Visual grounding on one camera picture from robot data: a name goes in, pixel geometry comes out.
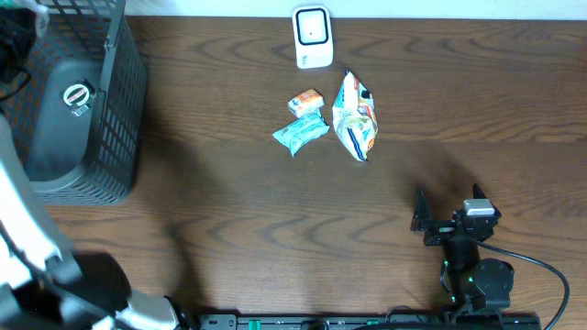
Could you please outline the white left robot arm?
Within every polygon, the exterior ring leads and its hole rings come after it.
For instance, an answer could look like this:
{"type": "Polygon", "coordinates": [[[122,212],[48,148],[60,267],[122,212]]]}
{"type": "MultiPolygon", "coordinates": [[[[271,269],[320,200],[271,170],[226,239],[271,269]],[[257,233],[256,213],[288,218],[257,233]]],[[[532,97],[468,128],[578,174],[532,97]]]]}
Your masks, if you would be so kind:
{"type": "Polygon", "coordinates": [[[1,4],[1,326],[190,329],[115,259],[76,249],[48,205],[132,188],[148,74],[121,1],[1,4]]]}

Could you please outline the green Zam-Buk tin box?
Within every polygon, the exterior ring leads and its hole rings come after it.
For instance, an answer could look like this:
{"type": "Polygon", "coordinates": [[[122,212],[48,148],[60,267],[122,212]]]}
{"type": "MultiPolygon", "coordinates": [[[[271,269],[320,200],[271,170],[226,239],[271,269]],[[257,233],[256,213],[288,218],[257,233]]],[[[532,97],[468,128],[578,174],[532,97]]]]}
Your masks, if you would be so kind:
{"type": "Polygon", "coordinates": [[[62,91],[60,98],[71,114],[79,117],[94,107],[96,90],[87,79],[82,79],[62,91]]]}

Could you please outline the orange white small box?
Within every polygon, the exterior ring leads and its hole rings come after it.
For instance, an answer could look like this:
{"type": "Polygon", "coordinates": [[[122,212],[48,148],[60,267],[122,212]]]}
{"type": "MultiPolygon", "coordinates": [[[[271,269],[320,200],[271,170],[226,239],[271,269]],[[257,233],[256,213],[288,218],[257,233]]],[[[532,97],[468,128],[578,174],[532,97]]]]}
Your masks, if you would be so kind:
{"type": "Polygon", "coordinates": [[[317,90],[311,88],[292,98],[287,105],[296,117],[301,117],[321,108],[324,104],[324,97],[317,90]]]}

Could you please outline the teal snack packet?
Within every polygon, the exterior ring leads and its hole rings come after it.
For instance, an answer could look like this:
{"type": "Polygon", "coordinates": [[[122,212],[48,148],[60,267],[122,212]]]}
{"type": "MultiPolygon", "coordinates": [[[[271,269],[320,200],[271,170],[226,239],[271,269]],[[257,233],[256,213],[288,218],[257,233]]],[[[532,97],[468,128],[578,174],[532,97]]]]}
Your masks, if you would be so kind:
{"type": "Polygon", "coordinates": [[[326,124],[320,111],[302,115],[297,120],[272,134],[282,145],[287,147],[294,157],[308,142],[324,136],[330,126],[326,124]]]}

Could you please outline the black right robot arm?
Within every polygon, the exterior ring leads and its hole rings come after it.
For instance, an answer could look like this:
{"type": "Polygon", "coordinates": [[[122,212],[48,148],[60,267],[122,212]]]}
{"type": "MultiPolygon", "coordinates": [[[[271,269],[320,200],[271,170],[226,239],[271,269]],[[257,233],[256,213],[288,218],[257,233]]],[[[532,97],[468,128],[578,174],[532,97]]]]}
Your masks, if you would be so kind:
{"type": "Polygon", "coordinates": [[[510,306],[513,267],[496,258],[481,258],[479,252],[500,218],[501,213],[478,184],[472,186],[472,197],[449,220],[433,219],[424,191],[416,191],[410,230],[424,234],[425,246],[443,250],[440,281],[451,296],[447,318],[452,323],[464,315],[498,314],[510,306]]]}

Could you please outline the yellow white snack bag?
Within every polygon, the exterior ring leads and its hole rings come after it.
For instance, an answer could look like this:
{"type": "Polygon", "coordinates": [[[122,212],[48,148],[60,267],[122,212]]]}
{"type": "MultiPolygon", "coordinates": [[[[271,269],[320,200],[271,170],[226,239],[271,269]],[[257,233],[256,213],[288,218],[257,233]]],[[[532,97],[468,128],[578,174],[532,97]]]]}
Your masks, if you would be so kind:
{"type": "Polygon", "coordinates": [[[342,145],[357,161],[367,161],[378,133],[372,93],[349,70],[332,106],[332,123],[342,145]]]}

